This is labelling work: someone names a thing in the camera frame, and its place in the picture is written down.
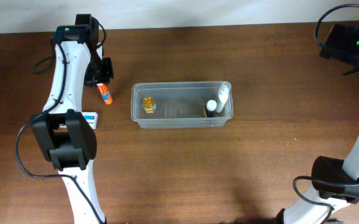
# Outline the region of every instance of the wooden table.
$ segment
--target wooden table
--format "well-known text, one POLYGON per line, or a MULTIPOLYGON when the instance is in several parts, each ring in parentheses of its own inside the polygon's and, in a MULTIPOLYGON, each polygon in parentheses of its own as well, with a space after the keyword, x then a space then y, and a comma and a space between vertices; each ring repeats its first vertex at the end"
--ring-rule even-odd
MULTIPOLYGON (((328 33, 332 24, 324 24, 328 33)), ((316 157, 345 158, 359 133, 359 75, 319 57, 314 24, 109 30, 113 105, 85 88, 97 111, 95 184, 109 223, 218 223, 271 218, 298 200, 292 180, 316 157), (131 120, 140 82, 227 80, 234 117, 222 128, 146 130, 131 120)), ((19 128, 46 102, 51 33, 0 35, 0 223, 73 223, 61 179, 26 176, 14 159, 19 128)), ((25 166, 53 174, 31 131, 25 166)), ((300 184, 305 190, 310 183, 300 184)), ((333 215, 359 223, 359 204, 333 215)))

